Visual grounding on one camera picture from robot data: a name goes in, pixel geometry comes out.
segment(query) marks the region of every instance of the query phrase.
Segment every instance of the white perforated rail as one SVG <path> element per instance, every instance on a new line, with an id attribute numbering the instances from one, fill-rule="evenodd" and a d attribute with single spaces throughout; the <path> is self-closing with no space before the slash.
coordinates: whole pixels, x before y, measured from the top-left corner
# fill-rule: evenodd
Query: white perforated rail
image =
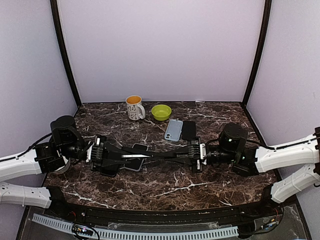
<path id="1" fill-rule="evenodd" d="M 71 231 L 73 224 L 71 222 L 61 221 L 39 214 L 34 214 L 32 221 L 67 234 L 73 234 Z M 94 229 L 99 233 L 101 240 L 215 240 L 239 235 L 238 227 L 236 226 L 206 231 L 173 233 L 114 231 L 98 227 Z M 98 239 L 95 233 L 91 238 Z"/>

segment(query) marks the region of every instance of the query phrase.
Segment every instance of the light blue smartphone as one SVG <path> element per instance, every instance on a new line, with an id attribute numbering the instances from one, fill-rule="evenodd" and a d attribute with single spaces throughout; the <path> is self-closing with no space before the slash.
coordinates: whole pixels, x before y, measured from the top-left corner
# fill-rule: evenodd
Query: light blue smartphone
<path id="1" fill-rule="evenodd" d="M 164 139 L 168 141 L 178 142 L 184 122 L 180 120 L 170 119 L 166 128 Z"/>

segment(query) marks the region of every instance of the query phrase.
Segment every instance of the white wall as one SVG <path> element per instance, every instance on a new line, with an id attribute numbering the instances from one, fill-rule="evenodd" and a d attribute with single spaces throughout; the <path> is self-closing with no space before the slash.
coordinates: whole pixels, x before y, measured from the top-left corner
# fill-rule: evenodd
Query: white wall
<path id="1" fill-rule="evenodd" d="M 264 0 L 59 0 L 83 102 L 242 101 Z"/>
<path id="2" fill-rule="evenodd" d="M 256 82 L 248 104 L 269 145 L 297 140 L 320 126 L 320 1 L 272 2 Z M 281 169 L 283 177 L 296 167 Z M 319 189 L 297 195 L 313 239 L 320 236 Z"/>
<path id="3" fill-rule="evenodd" d="M 49 0 L 0 1 L 0 86 L 0 157 L 24 151 L 50 133 L 51 121 L 76 112 Z M 10 182 L 39 186 L 42 179 Z M 23 211 L 0 205 L 0 239 L 16 239 Z"/>

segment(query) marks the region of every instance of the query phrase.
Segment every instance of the white mug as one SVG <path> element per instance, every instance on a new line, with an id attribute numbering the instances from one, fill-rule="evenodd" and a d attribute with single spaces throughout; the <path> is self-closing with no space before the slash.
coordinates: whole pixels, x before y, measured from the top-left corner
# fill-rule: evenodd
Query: white mug
<path id="1" fill-rule="evenodd" d="M 137 95 L 129 96 L 126 98 L 126 108 L 128 110 L 129 119 L 139 120 L 146 117 L 146 111 L 142 106 L 142 98 Z"/>

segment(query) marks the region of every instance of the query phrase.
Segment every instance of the robotic arm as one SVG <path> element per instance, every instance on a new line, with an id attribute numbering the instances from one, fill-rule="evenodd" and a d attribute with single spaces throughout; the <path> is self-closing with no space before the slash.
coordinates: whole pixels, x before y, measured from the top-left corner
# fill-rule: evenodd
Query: robotic arm
<path id="1" fill-rule="evenodd" d="M 91 163 L 91 170 L 114 177 L 120 165 L 132 158 L 165 159 L 189 166 L 201 173 L 207 165 L 232 164 L 232 171 L 248 177 L 266 171 L 305 164 L 288 178 L 267 186 L 262 201 L 279 204 L 303 189 L 320 182 L 320 127 L 314 135 L 275 146 L 246 147 L 248 132 L 241 126 L 226 124 L 218 139 L 201 143 L 200 137 L 186 147 L 167 152 L 142 151 L 130 147 L 117 148 L 105 136 L 97 135 L 93 142 L 85 142 L 76 130 L 72 116 L 62 116 L 51 123 L 49 142 L 33 144 L 26 152 L 0 158 L 0 203 L 49 208 L 54 202 L 65 201 L 58 187 L 24 187 L 8 184 L 16 177 L 63 173 L 70 166 L 70 158 Z"/>

